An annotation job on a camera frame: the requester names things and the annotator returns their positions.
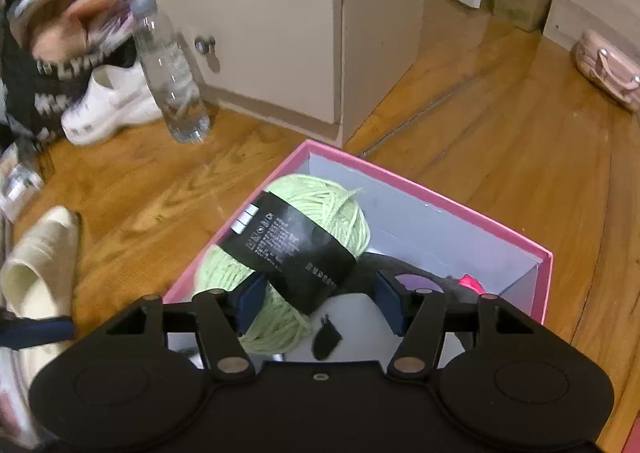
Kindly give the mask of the white clog shoe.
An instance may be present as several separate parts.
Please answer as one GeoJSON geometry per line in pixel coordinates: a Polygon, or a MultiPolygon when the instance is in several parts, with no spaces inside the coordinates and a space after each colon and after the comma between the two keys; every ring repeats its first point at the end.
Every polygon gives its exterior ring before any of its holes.
{"type": "Polygon", "coordinates": [[[63,113],[61,126],[66,139],[82,147],[162,116],[139,62],[130,68],[102,65],[92,72],[85,95],[63,113]]]}

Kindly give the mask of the black printed tote bag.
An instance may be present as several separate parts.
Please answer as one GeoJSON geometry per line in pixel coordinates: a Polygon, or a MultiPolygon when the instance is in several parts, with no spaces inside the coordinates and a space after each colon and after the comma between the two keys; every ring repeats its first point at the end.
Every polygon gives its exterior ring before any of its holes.
{"type": "Polygon", "coordinates": [[[126,0],[1,0],[1,135],[58,138],[93,71],[134,60],[126,0]]]}

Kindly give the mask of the pink small suitcase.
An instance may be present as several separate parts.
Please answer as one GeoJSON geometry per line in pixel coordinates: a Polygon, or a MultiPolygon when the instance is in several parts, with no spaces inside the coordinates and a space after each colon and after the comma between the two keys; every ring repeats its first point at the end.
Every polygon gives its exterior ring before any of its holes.
{"type": "Polygon", "coordinates": [[[576,68],[622,108],[639,113],[639,64],[595,31],[582,33],[572,49],[576,68]]]}

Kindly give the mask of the Kuromi plush doll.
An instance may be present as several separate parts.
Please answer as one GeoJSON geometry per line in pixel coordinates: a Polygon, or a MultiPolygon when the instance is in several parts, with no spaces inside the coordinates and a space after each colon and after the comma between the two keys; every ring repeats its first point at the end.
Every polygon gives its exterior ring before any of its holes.
{"type": "Polygon", "coordinates": [[[394,257],[364,253],[341,293],[329,298],[311,317],[311,335],[286,362],[390,361],[421,302],[420,289],[442,294],[449,303],[474,303],[484,293],[480,282],[465,275],[437,277],[394,257]]]}

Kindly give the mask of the pink SRSOO box lid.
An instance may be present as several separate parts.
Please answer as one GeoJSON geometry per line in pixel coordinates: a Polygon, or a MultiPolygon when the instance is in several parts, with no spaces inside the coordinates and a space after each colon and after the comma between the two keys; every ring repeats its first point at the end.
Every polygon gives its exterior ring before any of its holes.
{"type": "Polygon", "coordinates": [[[622,453],[640,453],[640,414],[634,419],[629,435],[620,451],[622,453]]]}

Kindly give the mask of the green yarn ball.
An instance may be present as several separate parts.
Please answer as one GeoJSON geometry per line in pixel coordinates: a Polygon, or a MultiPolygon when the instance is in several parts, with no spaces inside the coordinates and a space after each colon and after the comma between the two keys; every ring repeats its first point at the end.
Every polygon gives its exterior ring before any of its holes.
{"type": "Polygon", "coordinates": [[[346,284],[370,243],[356,196],[331,180],[285,175],[209,246],[194,275],[195,293],[233,291],[254,272],[276,282],[240,338],[247,352],[282,355],[311,335],[311,314],[346,284]]]}

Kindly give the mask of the beige slipper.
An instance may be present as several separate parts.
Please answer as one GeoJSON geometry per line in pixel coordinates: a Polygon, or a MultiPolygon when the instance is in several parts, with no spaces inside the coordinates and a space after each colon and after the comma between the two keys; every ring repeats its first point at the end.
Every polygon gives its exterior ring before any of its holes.
{"type": "Polygon", "coordinates": [[[47,211],[14,245],[1,268],[4,306],[15,317],[70,317],[80,220],[64,206],[47,211]]]}

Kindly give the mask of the beige drawer cabinet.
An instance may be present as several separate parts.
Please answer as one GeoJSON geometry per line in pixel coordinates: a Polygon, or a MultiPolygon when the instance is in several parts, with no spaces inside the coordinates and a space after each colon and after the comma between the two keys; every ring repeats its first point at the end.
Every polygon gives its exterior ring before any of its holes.
{"type": "Polygon", "coordinates": [[[342,146],[416,61],[424,0],[156,0],[203,97],[342,146]]]}

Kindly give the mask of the pink open box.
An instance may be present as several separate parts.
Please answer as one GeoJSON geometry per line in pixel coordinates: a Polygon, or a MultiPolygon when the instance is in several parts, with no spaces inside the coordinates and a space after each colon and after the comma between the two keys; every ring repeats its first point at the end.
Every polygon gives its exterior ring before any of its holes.
{"type": "MultiPolygon", "coordinates": [[[[332,180],[356,190],[356,201],[371,230],[373,251],[439,277],[464,277],[480,282],[490,294],[544,324],[552,278],[553,255],[527,237],[498,224],[432,190],[367,163],[355,156],[307,140],[248,195],[169,288],[166,303],[190,300],[194,274],[207,247],[217,244],[245,206],[270,182],[301,173],[332,180]]],[[[325,362],[376,360],[386,366],[400,342],[373,301],[364,294],[330,298],[312,317],[319,331],[322,317],[342,340],[325,362]]]]}

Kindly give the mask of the clear plastic water bottle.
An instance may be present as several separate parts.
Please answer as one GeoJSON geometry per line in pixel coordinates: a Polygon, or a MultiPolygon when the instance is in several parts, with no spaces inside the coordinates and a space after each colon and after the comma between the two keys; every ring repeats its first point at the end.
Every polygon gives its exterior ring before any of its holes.
{"type": "Polygon", "coordinates": [[[202,142],[210,118],[178,34],[156,0],[132,0],[134,42],[146,82],[171,137],[202,142]]]}

